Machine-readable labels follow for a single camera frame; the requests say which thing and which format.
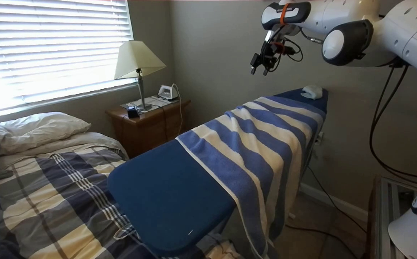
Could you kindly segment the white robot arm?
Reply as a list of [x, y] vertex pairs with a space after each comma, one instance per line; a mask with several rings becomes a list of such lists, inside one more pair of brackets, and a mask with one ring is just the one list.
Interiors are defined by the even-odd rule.
[[321, 36], [322, 59], [331, 65], [384, 66], [395, 58], [417, 69], [417, 0], [401, 0], [385, 16], [378, 0], [278, 0], [262, 14], [263, 47], [250, 62], [272, 69], [289, 47], [286, 34], [309, 30]]

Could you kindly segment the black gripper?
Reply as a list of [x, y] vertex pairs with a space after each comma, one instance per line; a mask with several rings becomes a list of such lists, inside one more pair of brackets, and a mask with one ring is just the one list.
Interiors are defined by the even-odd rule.
[[257, 68], [263, 68], [263, 75], [273, 72], [285, 55], [295, 55], [296, 50], [286, 45], [286, 37], [279, 32], [269, 30], [259, 53], [250, 59], [250, 73], [255, 75]]

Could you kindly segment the white robot base platform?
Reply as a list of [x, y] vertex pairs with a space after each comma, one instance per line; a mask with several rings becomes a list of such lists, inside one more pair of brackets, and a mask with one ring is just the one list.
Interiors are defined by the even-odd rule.
[[416, 186], [391, 178], [375, 180], [368, 211], [368, 259], [407, 259], [391, 242], [388, 224], [408, 210], [416, 194]]

